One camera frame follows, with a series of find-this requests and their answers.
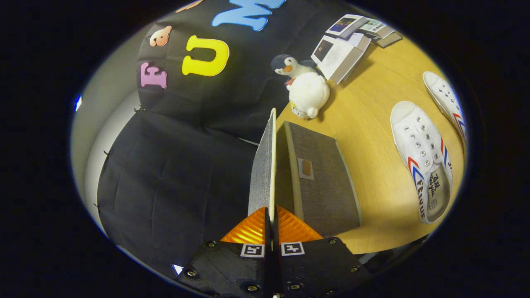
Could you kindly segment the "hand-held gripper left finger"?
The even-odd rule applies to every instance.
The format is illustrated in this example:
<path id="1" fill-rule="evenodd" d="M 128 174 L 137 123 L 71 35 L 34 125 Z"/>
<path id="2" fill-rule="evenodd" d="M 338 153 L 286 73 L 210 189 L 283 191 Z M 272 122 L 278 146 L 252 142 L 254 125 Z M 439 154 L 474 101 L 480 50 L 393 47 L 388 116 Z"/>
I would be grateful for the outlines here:
<path id="1" fill-rule="evenodd" d="M 263 206 L 222 239 L 202 244 L 176 281 L 211 298 L 270 298 L 271 256 L 269 209 Z"/>

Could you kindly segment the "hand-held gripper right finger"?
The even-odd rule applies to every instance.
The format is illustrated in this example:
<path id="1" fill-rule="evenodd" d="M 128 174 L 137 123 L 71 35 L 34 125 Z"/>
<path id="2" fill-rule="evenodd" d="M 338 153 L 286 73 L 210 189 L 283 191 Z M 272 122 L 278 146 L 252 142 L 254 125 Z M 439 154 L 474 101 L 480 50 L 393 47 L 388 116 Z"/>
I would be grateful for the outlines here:
<path id="1" fill-rule="evenodd" d="M 276 206 L 273 230 L 275 298 L 337 298 L 373 278 L 338 237 L 321 236 L 283 207 Z"/>

